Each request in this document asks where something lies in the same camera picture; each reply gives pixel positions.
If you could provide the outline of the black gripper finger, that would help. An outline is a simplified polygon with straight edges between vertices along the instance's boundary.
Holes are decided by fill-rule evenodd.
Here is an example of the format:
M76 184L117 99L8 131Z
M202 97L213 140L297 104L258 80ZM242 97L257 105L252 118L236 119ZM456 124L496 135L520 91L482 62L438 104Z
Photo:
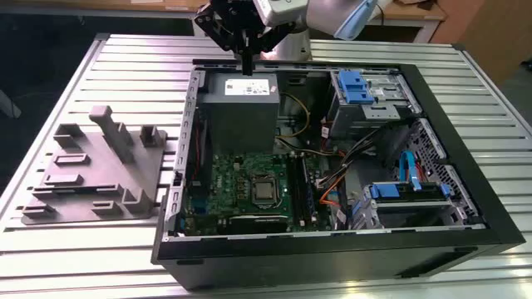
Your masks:
M252 76L254 70L254 56L262 52L269 52L281 40L290 33L290 26L276 26L266 32L257 29L249 31L248 36L248 76Z
M234 6L202 6L194 24L224 51L232 51L241 60L241 73L248 75L246 32Z

